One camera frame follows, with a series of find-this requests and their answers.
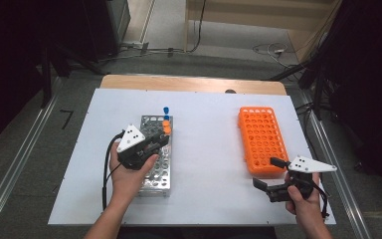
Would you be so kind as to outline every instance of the black curtain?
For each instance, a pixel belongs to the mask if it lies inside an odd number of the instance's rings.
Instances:
[[[24,1],[0,1],[0,133],[42,87],[35,13]]]
[[[361,162],[382,176],[382,1],[343,0],[342,10],[350,16],[321,63],[337,85],[330,104]]]

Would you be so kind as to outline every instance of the finger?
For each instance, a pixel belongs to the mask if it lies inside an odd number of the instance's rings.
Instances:
[[[318,202],[320,199],[320,192],[317,189],[313,189],[311,195],[306,199],[311,202]]]
[[[145,161],[144,165],[142,165],[141,170],[147,173],[150,171],[151,168],[153,168],[154,163],[156,162],[157,158],[159,158],[159,154],[153,154],[151,155],[147,161]]]
[[[292,201],[287,201],[286,204],[285,204],[285,208],[291,214],[296,215],[295,205],[293,204]]]
[[[319,185],[319,182],[320,182],[320,173],[319,172],[314,172],[312,174],[312,180],[315,182],[315,184]]]
[[[303,201],[302,195],[295,186],[289,186],[287,188],[287,193],[289,193],[290,198],[295,202],[299,203]]]
[[[110,157],[113,157],[116,155],[116,158],[117,158],[117,147],[119,146],[119,142],[114,142],[111,149],[110,149]]]
[[[285,182],[289,182],[289,181],[290,181],[290,176],[289,176],[289,173],[287,173],[285,176]]]

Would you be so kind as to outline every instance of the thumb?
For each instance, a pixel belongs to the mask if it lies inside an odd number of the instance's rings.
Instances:
[[[154,163],[156,162],[157,158],[159,158],[158,154],[151,155],[147,161],[145,161],[144,165],[142,165],[141,170],[143,170],[145,173],[150,171],[151,168],[153,168]]]
[[[287,192],[289,193],[289,196],[293,202],[298,203],[303,200],[302,195],[295,186],[289,186],[287,188]]]

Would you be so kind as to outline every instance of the aluminum rail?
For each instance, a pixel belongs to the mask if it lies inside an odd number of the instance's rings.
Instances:
[[[0,213],[10,196],[18,177],[23,171],[24,165],[30,156],[30,152],[33,150],[33,147],[36,144],[36,141],[49,118],[49,115],[52,112],[62,86],[62,79],[57,77],[53,83],[54,95],[49,100],[47,106],[39,111],[39,114],[24,139],[23,144],[18,150],[17,155],[14,157],[14,160],[0,183]]]
[[[309,93],[306,91],[302,91],[302,98],[305,104],[312,102]],[[325,160],[327,163],[337,166],[337,168],[342,168],[339,165],[339,161],[336,158],[334,150],[331,146],[331,143],[327,137],[325,132],[323,122],[318,121],[315,118],[314,114],[310,116],[311,124],[314,128],[314,132],[318,138],[321,149],[324,153]],[[358,207],[356,199],[350,189],[350,186],[346,180],[346,177],[342,170],[337,170],[335,172],[331,172],[333,176],[333,181],[336,185],[337,191],[342,200],[343,206],[345,207],[346,214],[348,219],[352,225],[352,229],[356,235],[356,238],[359,239],[369,239],[372,238],[368,227],[364,221],[361,210]]]

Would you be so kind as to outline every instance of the perforated metal plate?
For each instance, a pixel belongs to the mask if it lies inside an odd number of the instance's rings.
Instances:
[[[173,129],[173,117],[169,117]],[[142,116],[140,131],[149,136],[163,130],[163,116]],[[167,145],[159,151],[159,158],[154,167],[145,175],[138,196],[169,196],[170,195],[170,163],[172,155],[172,133]]]

